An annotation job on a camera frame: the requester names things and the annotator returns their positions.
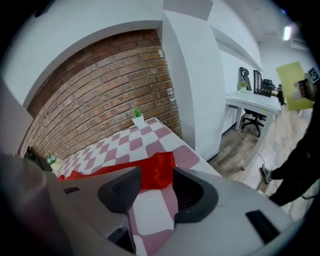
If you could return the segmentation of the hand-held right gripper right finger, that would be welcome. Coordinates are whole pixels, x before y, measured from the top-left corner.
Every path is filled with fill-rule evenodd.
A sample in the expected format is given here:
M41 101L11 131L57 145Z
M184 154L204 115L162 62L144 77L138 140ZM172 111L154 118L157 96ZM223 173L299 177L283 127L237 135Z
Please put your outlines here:
M270 256L292 238L292 219L243 183L176 167L173 190L174 232L159 256Z

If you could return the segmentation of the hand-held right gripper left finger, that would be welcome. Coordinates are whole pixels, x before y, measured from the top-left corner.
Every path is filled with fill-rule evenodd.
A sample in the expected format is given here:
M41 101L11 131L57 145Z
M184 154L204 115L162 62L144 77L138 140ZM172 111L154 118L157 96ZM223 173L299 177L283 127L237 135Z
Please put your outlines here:
M142 169L128 167L60 182L84 220L109 242L136 252L129 211L142 187Z

